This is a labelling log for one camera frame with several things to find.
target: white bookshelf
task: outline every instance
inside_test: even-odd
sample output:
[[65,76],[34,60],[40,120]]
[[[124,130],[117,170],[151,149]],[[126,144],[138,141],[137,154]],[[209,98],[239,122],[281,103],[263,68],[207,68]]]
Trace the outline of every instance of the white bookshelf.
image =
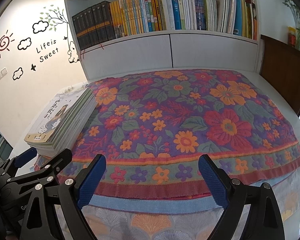
[[[245,37],[241,37],[241,36],[236,36],[236,35],[232,35],[232,34],[227,34],[227,33],[218,33],[218,32],[209,32],[209,31],[200,31],[200,30],[170,30],[170,22],[169,22],[169,16],[168,16],[168,9],[167,9],[167,3],[166,0],[162,0],[162,4],[163,4],[163,15],[166,21],[166,27],[167,30],[166,31],[159,31],[159,32],[150,32],[150,33],[141,33],[141,34],[137,34],[137,35],[131,35],[131,36],[126,36],[126,37],[122,37],[122,38],[118,38],[112,41],[107,41],[102,43],[102,46],[96,45],[93,46],[91,48],[88,48],[84,51],[80,51],[79,49],[79,45],[77,42],[76,34],[74,31],[74,26],[72,23],[72,16],[74,16],[75,14],[83,11],[84,9],[86,9],[87,7],[93,6],[99,2],[102,2],[104,0],[65,0],[65,4],[66,4],[66,10],[67,10],[67,15],[69,17],[69,24],[70,24],[70,30],[72,33],[72,36],[74,37],[74,43],[76,46],[76,49],[78,51],[78,54],[81,55],[81,64],[83,67],[83,70],[87,76],[88,80],[93,80],[96,79],[98,77],[102,77],[103,74],[106,74],[107,71],[102,71],[102,68],[111,68],[109,66],[109,64],[106,61],[106,57],[101,56],[102,54],[104,54],[104,56],[109,55],[108,52],[106,52],[106,48],[110,49],[111,48],[111,52],[112,55],[109,57],[111,57],[111,59],[109,59],[109,62],[112,62],[113,64],[123,64],[123,66],[131,66],[131,64],[133,65],[133,70],[137,71],[138,66],[133,64],[133,60],[135,59],[136,62],[139,62],[138,64],[140,64],[140,70],[146,70],[146,69],[151,69],[152,67],[155,67],[155,64],[158,64],[157,68],[159,67],[176,67],[173,64],[168,63],[168,61],[163,61],[162,64],[160,64],[160,62],[155,62],[153,61],[151,64],[147,64],[145,61],[142,61],[141,58],[145,57],[145,54],[150,54],[152,55],[152,57],[154,57],[154,55],[157,55],[158,58],[160,58],[161,60],[163,58],[167,58],[170,57],[170,61],[173,61],[173,57],[174,55],[184,55],[184,52],[187,50],[192,49],[192,51],[196,51],[195,47],[192,47],[194,44],[191,44],[191,42],[189,43],[189,48],[187,48],[187,50],[181,50],[178,51],[178,49],[182,49],[182,46],[174,46],[173,42],[179,41],[180,38],[186,39],[187,41],[191,41],[194,40],[194,36],[197,35],[197,37],[195,38],[197,45],[200,44],[201,46],[206,44],[208,41],[211,42],[216,42],[216,44],[213,44],[213,46],[209,46],[209,44],[207,44],[207,46],[203,46],[205,49],[208,50],[208,53],[203,53],[203,55],[213,55],[213,53],[215,53],[215,57],[220,57],[220,54],[215,51],[211,51],[212,47],[217,48],[218,46],[222,46],[222,44],[218,44],[218,42],[222,41],[225,42],[226,44],[228,44],[228,46],[239,46],[240,49],[243,49],[243,51],[241,51],[241,54],[246,53],[246,55],[249,55],[250,61],[244,60],[244,62],[249,62],[247,69],[251,70],[251,66],[252,63],[256,61],[256,54],[258,51],[258,44],[259,44],[259,38],[257,41],[245,38]],[[165,38],[169,38],[169,42],[167,42],[166,40],[164,42],[162,42],[160,45],[156,44],[156,42],[158,42],[158,37],[160,37],[160,41],[161,39],[165,39]],[[131,49],[128,50],[122,50],[122,46],[130,46],[130,47],[134,47],[135,45],[138,45],[136,47],[136,50],[133,51]],[[203,62],[205,62],[204,58],[202,57],[197,57],[198,59],[200,58],[200,61],[203,60]],[[197,66],[201,66],[199,65],[200,62],[199,60],[196,62],[195,60],[193,61],[192,59],[189,59],[189,62],[192,62],[192,64],[197,64]],[[111,74],[116,74],[116,68],[113,67],[111,68],[112,70],[110,71]],[[132,71],[130,69],[125,69],[122,70],[121,69],[117,70],[119,71],[118,73],[124,73],[124,72],[129,72]]]

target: screw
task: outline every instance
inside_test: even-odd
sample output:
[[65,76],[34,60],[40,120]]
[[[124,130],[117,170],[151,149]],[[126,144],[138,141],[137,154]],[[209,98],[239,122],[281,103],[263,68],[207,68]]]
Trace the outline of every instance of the screw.
[[271,188],[270,184],[267,183],[267,182],[263,184],[263,187],[265,187],[266,189],[270,189]]
[[240,184],[240,180],[238,179],[232,179],[232,183],[235,185],[239,185]]
[[39,189],[41,189],[42,188],[42,184],[37,184],[37,185],[35,185],[35,187],[34,187],[36,190],[39,190]]
[[73,179],[67,179],[66,181],[65,181],[65,184],[66,185],[71,185],[73,183]]

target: wall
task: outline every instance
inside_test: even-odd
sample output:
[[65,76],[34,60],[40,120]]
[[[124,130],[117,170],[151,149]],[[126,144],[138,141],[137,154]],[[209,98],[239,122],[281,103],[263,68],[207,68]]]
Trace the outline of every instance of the wall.
[[0,18],[0,133],[12,147],[58,90],[86,80],[66,21],[64,0],[13,0]]

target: wall decal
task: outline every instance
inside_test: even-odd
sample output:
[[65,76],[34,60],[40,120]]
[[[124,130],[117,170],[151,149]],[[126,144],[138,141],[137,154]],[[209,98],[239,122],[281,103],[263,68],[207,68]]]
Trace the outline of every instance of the wall decal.
[[23,75],[23,70],[22,70],[22,68],[20,67],[20,68],[18,68],[18,69],[13,73],[12,79],[13,79],[13,80],[17,80],[17,79],[19,79],[22,75]]
[[78,54],[77,54],[77,51],[75,49],[73,41],[70,42],[70,49],[68,51],[68,54],[70,55],[70,58],[69,58],[70,63],[74,63],[74,62],[79,61],[79,57],[78,57]]
[[10,40],[13,33],[11,33],[10,36],[6,36],[8,34],[8,31],[9,30],[7,30],[6,34],[0,38],[0,52],[4,51],[4,50],[10,51],[8,46],[9,46],[10,42],[14,41],[14,40],[12,40],[12,41]]
[[18,50],[26,50],[31,46],[31,38],[26,38],[25,40],[20,41],[18,45]]
[[44,32],[49,26],[48,22],[39,21],[37,23],[34,23],[32,25],[33,33],[37,34],[39,32]]

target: bookshelf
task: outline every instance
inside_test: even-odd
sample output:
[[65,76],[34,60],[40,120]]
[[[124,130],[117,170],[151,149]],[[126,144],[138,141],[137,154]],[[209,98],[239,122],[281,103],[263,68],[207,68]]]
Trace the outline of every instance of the bookshelf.
[[[254,69],[252,68],[252,65],[255,64],[255,61],[257,58],[258,44],[259,44],[259,24],[258,24],[258,35],[257,35],[256,41],[245,38],[245,37],[228,34],[228,33],[210,32],[210,31],[202,31],[202,30],[170,30],[169,14],[168,14],[166,0],[162,0],[162,5],[163,5],[163,13],[162,14],[163,14],[163,17],[166,22],[166,31],[140,33],[140,34],[136,34],[136,35],[117,38],[115,40],[103,42],[102,45],[100,45],[100,44],[95,45],[88,49],[85,49],[84,51],[80,51],[78,41],[75,38],[76,34],[74,31],[74,26],[73,26],[73,22],[72,22],[71,18],[72,18],[72,16],[83,11],[87,7],[93,6],[102,1],[104,1],[104,0],[65,0],[66,11],[67,11],[67,15],[69,17],[70,30],[71,30],[72,36],[74,37],[74,43],[75,43],[77,52],[81,56],[80,57],[81,64],[82,64],[83,70],[84,70],[88,80],[93,80],[93,79],[103,77],[103,76],[106,76],[107,74],[109,74],[109,72],[103,70],[103,68],[109,69],[109,65],[106,62],[106,58],[101,56],[102,53],[100,52],[100,49],[102,50],[104,55],[106,55],[106,54],[108,55],[108,52],[106,52],[106,49],[110,50],[110,47],[111,47],[112,55],[111,56],[109,55],[109,57],[111,57],[112,59],[109,59],[109,61],[110,62],[113,61],[113,64],[117,64],[117,65],[121,64],[122,62],[124,63],[124,61],[129,62],[129,64],[131,65],[131,63],[133,62],[132,59],[134,58],[136,62],[139,62],[138,64],[145,65],[140,70],[151,70],[154,67],[155,68],[176,67],[176,65],[173,65],[171,63],[173,61],[174,55],[183,55],[183,51],[187,51],[188,49],[190,49],[190,50],[192,49],[193,51],[196,51],[196,48],[192,47],[193,45],[191,44],[191,40],[194,40],[194,36],[196,36],[196,35],[198,35],[197,39],[199,39],[199,40],[206,39],[206,41],[209,40],[210,43],[212,42],[213,46],[204,46],[205,49],[207,49],[207,50],[209,50],[209,47],[217,48],[219,46],[218,43],[221,41],[223,41],[223,42],[226,41],[228,46],[231,46],[231,44],[233,44],[233,46],[239,46],[239,48],[242,48],[243,51],[241,51],[241,52],[238,51],[238,53],[240,53],[240,54],[246,53],[247,55],[251,56],[250,62],[248,63],[248,66],[247,66],[247,69],[249,69],[250,71],[254,71]],[[256,7],[257,7],[257,18],[258,18],[258,15],[259,15],[258,5],[257,5],[258,1],[255,0],[255,2],[256,2]],[[190,48],[182,49],[182,46],[173,46],[173,42],[180,41],[181,37],[185,41],[189,41]],[[199,42],[199,44],[201,46],[202,46],[202,43],[204,44],[205,41]],[[136,51],[134,52],[132,49],[128,49],[128,50],[122,49],[122,46],[127,46],[128,44],[130,47],[134,47],[137,44],[138,46],[135,47]],[[249,47],[248,51],[245,51],[244,44],[246,44],[247,47]],[[172,47],[175,47],[176,49],[177,49],[177,47],[179,47],[178,49],[180,49],[181,51],[173,52]],[[139,60],[139,58],[141,58],[142,55],[144,56],[145,54],[150,54],[150,55],[152,55],[152,57],[153,57],[153,55],[156,55],[156,57],[158,57],[161,60],[163,58],[167,58],[168,56],[170,56],[170,60],[169,61],[164,60],[163,62],[165,62],[165,63],[160,63],[159,61],[157,61],[157,62],[153,61],[151,63],[147,63],[147,61],[142,61],[141,59]],[[189,59],[189,62],[193,62],[197,66],[212,67],[209,65],[202,65],[204,63],[202,63],[202,62],[200,63],[199,61],[196,63],[192,59]],[[114,69],[110,71],[110,74],[124,73],[124,72],[128,72],[128,71],[139,70],[137,64],[132,64],[132,65],[135,65],[135,68],[132,67],[133,68],[132,70],[131,69],[125,70],[122,68],[120,69],[120,67],[118,67],[118,66],[117,66],[118,69],[116,70],[114,67]]]

